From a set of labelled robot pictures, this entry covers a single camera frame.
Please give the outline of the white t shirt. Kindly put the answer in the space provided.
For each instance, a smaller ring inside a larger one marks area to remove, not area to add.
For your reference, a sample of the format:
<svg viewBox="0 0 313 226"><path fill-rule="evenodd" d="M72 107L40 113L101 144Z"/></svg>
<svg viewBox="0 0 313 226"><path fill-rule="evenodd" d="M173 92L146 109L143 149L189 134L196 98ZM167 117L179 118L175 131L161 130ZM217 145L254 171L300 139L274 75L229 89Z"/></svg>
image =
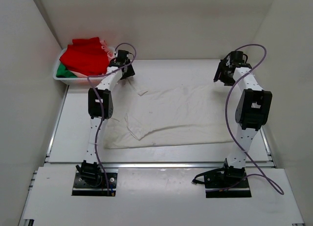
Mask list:
<svg viewBox="0 0 313 226"><path fill-rule="evenodd" d="M134 79L117 83L105 149L231 142L224 107L229 89L209 84L162 90Z"/></svg>

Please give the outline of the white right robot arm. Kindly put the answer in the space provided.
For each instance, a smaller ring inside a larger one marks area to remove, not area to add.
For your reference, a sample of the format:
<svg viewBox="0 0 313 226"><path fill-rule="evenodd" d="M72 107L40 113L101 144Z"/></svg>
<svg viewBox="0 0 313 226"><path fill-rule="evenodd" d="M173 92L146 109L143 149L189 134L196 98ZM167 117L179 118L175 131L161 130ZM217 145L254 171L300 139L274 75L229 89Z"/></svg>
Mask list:
<svg viewBox="0 0 313 226"><path fill-rule="evenodd" d="M230 52L220 60L213 78L214 82L221 81L225 86L236 85L242 92L235 111L236 141L224 161L224 172L219 175L219 181L225 187L231 187L245 175L246 154L255 135L268 120L272 101L272 93L259 85L246 59L247 55L242 51Z"/></svg>

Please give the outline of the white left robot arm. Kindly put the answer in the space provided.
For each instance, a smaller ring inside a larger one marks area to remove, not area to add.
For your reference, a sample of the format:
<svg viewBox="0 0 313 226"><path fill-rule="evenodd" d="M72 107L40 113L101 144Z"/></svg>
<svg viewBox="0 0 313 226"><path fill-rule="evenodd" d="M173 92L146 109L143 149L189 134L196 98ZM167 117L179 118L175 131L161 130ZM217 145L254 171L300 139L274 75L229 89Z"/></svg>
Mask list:
<svg viewBox="0 0 313 226"><path fill-rule="evenodd" d="M116 50L114 58L109 62L107 73L87 77L90 84L88 90L88 114L90 116L89 144L82 168L87 164L95 164L103 172L103 164L99 156L100 135L104 132L108 120L113 115L112 91L120 80L134 76L132 66L136 52Z"/></svg>

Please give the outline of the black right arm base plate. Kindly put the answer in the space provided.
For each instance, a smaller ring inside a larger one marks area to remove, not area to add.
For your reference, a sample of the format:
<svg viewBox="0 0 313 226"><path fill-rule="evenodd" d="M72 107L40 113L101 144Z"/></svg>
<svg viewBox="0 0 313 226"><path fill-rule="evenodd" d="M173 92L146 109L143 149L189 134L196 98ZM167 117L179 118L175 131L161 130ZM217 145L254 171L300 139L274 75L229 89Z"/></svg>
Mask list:
<svg viewBox="0 0 313 226"><path fill-rule="evenodd" d="M234 168L227 162L220 168L197 174L192 184L204 185L206 198L252 197L246 169Z"/></svg>

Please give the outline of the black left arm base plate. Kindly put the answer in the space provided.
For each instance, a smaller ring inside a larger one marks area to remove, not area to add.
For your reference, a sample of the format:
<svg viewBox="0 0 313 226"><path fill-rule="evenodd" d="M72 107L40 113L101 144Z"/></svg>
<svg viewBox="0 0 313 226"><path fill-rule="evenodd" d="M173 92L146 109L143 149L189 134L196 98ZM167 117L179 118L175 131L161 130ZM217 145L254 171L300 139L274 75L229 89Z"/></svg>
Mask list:
<svg viewBox="0 0 313 226"><path fill-rule="evenodd" d="M107 177L108 184L104 173L101 173L97 180L93 181L76 171L71 194L73 196L115 197L118 172L107 172Z"/></svg>

